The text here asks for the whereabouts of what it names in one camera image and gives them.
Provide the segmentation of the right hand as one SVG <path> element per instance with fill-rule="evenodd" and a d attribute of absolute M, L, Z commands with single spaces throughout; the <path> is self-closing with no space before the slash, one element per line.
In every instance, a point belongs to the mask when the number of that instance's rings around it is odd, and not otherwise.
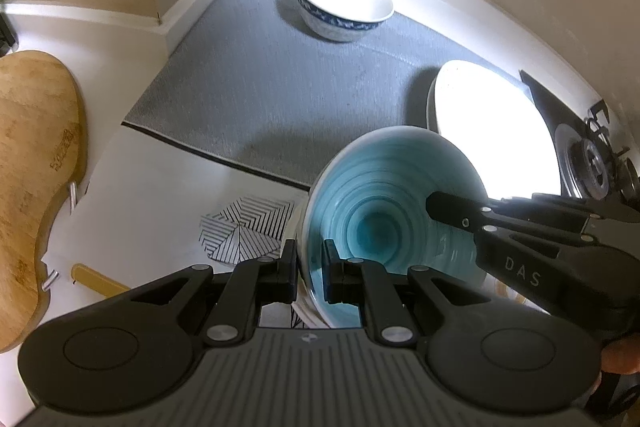
<path fill-rule="evenodd" d="M 631 375 L 640 372 L 640 337 L 632 335 L 607 345 L 601 353 L 605 373 Z"/>

